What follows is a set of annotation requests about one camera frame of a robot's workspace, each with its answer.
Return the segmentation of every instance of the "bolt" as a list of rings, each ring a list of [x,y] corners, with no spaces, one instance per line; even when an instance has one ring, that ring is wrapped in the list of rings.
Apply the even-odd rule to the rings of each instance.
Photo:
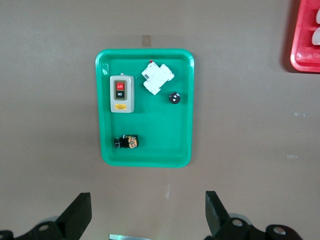
[[[49,228],[49,225],[48,224],[45,224],[45,225],[42,225],[41,227],[39,227],[39,231],[45,231]]]
[[[273,231],[276,233],[276,234],[279,234],[279,235],[286,235],[286,231],[282,228],[282,227],[279,227],[279,226],[276,226]]]
[[[242,227],[243,223],[239,219],[235,219],[232,221],[232,224],[237,226],[237,227]]]

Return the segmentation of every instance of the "white circuit breaker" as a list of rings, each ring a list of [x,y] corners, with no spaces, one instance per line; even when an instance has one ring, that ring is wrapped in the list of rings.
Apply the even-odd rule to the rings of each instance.
[[[113,113],[132,113],[135,110],[135,78],[114,75],[110,77],[110,108]]]
[[[163,84],[167,81],[171,81],[175,77],[165,64],[162,64],[159,67],[154,61],[148,64],[146,69],[142,72],[142,75],[146,79],[143,85],[153,95],[160,92]]]

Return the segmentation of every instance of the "white object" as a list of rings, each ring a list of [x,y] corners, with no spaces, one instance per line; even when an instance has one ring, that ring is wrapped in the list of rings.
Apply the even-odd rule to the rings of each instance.
[[[171,81],[175,77],[165,64],[162,64],[159,67],[154,61],[148,64],[146,69],[142,72],[142,75],[146,79],[143,85],[153,95],[160,92],[163,84],[167,81]]]
[[[110,108],[112,113],[132,113],[135,110],[135,78],[114,75],[110,77]]]
[[[109,234],[109,240],[150,240],[148,238]]]
[[[320,27],[318,27],[312,35],[312,44],[320,45]]]
[[[318,10],[318,13],[316,14],[315,21],[317,24],[320,24],[320,9]]]

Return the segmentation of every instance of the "red button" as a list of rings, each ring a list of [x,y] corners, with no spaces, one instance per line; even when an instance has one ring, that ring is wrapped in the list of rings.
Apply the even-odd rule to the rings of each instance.
[[[124,82],[117,82],[116,89],[117,90],[125,90],[125,83]]]

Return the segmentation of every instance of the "switch box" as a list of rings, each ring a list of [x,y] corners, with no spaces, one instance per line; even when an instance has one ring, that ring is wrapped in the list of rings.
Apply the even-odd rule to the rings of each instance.
[[[135,110],[135,78],[114,75],[110,77],[110,108],[112,113],[132,113]]]

